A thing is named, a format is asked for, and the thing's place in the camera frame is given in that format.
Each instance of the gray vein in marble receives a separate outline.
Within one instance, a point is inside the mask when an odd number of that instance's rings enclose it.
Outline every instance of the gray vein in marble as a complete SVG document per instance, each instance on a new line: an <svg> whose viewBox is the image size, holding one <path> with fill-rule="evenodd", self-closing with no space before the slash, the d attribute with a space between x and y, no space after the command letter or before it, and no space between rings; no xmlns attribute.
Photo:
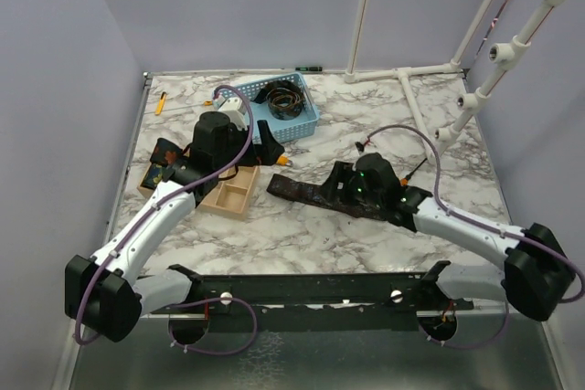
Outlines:
<svg viewBox="0 0 585 390"><path fill-rule="evenodd" d="M136 190L158 137L186 145L198 115L210 111L202 103L222 83L233 85L265 78L257 75L155 77L144 113L118 229L144 204ZM415 235L390 224L354 219L312 206L290 203L266 193L272 174L307 183L322 183L335 160L354 161L354 142L380 125L413 125L400 84L394 79L345 84L341 75L307 75L306 82L322 118L315 135L286 143L293 168L262 167L248 218L229 220L195 212L185 218L145 266L155 274L179 263L202 274L330 273L411 271L430 268L437 260L483 263L475 255L436 237ZM430 129L445 126L459 111L464 91L457 75L415 77L411 85ZM165 109L154 116L162 91ZM371 151L388 158L398 175L418 164L424 151L410 133L384 132ZM506 221L507 214L493 178L484 144L474 122L442 157L441 196L481 216ZM423 165L412 184L431 188L434 168Z"/></svg>

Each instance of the white marble surface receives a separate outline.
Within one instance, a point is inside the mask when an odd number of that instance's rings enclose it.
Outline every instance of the white marble surface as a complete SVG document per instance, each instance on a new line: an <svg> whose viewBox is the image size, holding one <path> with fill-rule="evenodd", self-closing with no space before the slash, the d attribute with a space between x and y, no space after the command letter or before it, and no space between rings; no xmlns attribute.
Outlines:
<svg viewBox="0 0 585 390"><path fill-rule="evenodd" d="M118 229L144 204L136 190L158 137L183 146L190 142L204 100L223 83L240 84L263 76L154 78L132 168L126 186ZM266 193L273 173L320 184L335 160L357 158L354 142L380 125L413 125L410 109L394 79L353 85L340 75L307 75L307 84L322 113L314 136L286 143L293 168L262 167L246 221L194 212L168 236L145 265L155 274L179 263L202 274L332 273L428 269L437 260L482 263L475 255L435 237L415 235L390 224L352 217L281 200ZM457 94L463 81L457 75L412 79L421 111L431 127L446 125L459 113ZM154 116L162 91L165 109ZM407 174L423 157L419 139L408 132L384 132L372 147ZM442 157L441 196L473 213L506 221L507 214L474 124ZM434 168L425 164L411 181L430 189Z"/></svg>

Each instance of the black belt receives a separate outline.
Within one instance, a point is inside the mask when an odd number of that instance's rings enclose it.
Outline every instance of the black belt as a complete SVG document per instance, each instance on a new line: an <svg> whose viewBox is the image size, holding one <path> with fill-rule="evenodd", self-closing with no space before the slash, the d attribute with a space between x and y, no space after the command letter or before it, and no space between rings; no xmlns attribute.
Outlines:
<svg viewBox="0 0 585 390"><path fill-rule="evenodd" d="M289 121L301 114L304 105L303 90L287 80L273 81L264 86L253 102L268 101L268 110L276 119Z"/></svg>

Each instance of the wall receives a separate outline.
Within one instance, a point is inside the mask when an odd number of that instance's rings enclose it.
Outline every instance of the wall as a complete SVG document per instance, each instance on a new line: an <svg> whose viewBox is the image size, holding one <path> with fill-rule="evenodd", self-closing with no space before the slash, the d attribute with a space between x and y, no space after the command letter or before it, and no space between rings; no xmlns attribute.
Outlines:
<svg viewBox="0 0 585 390"><path fill-rule="evenodd" d="M358 0L106 0L146 70L344 69ZM448 61L482 0L372 0L360 69Z"/></svg>
<svg viewBox="0 0 585 390"><path fill-rule="evenodd" d="M0 11L0 388L46 389L63 270L103 239L144 79L104 0Z"/></svg>
<svg viewBox="0 0 585 390"><path fill-rule="evenodd" d="M485 48L509 41L539 2L512 0ZM553 11L479 118L513 220L552 228L569 258L583 269L584 26L585 0L567 0ZM491 72L486 59L484 51L473 66L470 90ZM561 305L556 314L574 364L585 364L585 300ZM579 372L585 383L585 370Z"/></svg>

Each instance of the gray floor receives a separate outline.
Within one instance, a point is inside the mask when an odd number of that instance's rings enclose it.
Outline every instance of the gray floor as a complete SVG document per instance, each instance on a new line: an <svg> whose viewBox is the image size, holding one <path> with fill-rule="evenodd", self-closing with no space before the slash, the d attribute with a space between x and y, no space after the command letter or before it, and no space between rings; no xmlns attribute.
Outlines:
<svg viewBox="0 0 585 390"><path fill-rule="evenodd" d="M458 343L497 331L501 315L464 316ZM539 324L514 316L490 347L454 351L418 332L264 332L246 352L226 358L170 348L165 318L141 320L132 334L82 349L72 389L254 390L555 390L557 375ZM228 349L246 334L209 339Z"/></svg>

